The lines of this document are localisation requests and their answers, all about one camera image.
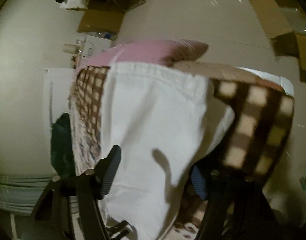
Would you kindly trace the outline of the white pants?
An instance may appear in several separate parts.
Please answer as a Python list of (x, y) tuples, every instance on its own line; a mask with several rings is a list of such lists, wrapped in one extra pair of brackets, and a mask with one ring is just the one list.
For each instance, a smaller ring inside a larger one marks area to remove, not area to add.
[(99, 206), (123, 239), (271, 238), (262, 188), (292, 127), (289, 81), (183, 61), (117, 62), (101, 99), (101, 159), (115, 171)]

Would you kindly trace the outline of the floral bed quilt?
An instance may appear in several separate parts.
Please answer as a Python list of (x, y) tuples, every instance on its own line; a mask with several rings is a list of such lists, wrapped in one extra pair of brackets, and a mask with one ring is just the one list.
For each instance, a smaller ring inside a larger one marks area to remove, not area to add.
[(79, 176), (86, 170), (94, 168), (100, 160), (100, 144), (87, 133), (73, 98), (70, 99), (69, 118), (75, 172)]

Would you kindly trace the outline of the dark green folded blanket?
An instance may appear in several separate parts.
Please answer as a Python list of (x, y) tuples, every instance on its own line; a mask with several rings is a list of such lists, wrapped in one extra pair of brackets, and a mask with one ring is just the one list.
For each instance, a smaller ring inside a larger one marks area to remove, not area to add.
[(52, 125), (51, 165), (61, 178), (76, 176), (68, 113), (63, 113)]

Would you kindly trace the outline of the green striped curtain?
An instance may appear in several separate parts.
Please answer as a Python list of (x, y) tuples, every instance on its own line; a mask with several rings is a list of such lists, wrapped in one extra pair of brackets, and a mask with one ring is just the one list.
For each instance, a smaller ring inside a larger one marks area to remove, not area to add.
[(48, 183), (59, 178), (0, 174), (0, 210), (29, 216)]

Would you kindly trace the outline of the brown checkered blanket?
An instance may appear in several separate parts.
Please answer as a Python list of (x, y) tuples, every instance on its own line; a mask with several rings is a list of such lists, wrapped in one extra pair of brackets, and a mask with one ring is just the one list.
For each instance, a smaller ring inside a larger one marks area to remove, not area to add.
[(281, 86), (231, 66), (144, 62), (87, 66), (73, 98), (101, 159), (114, 145), (121, 163), (104, 220), (127, 220), (138, 238), (155, 239), (178, 217), (189, 170), (220, 164), (267, 177), (292, 126), (294, 98)]

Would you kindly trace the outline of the white headboard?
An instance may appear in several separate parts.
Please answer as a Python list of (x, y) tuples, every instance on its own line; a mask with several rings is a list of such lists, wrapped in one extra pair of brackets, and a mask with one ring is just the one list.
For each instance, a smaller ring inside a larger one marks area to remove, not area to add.
[(63, 114), (69, 113), (70, 86), (74, 70), (71, 68), (46, 68), (42, 96), (42, 112), (46, 130)]

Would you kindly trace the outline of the white nightstand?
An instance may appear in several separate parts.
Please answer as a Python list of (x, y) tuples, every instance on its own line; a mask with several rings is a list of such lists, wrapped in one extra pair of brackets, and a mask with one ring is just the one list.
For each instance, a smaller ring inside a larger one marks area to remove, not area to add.
[(84, 57), (92, 57), (109, 49), (111, 43), (108, 39), (88, 34), (80, 34), (76, 40), (76, 44), (80, 46), (81, 55)]

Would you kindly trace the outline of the cardboard box by nightstand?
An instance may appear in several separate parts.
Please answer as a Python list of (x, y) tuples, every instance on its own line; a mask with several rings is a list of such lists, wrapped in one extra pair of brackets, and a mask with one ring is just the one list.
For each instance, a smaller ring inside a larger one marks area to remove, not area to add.
[(114, 2), (90, 2), (78, 25), (78, 33), (108, 32), (118, 34), (125, 13)]

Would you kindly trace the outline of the open cardboard box on floor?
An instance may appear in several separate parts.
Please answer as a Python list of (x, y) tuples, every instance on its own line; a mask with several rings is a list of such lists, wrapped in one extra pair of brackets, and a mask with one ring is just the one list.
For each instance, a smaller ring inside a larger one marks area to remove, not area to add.
[(306, 71), (306, 13), (297, 0), (249, 0), (278, 55), (298, 57)]

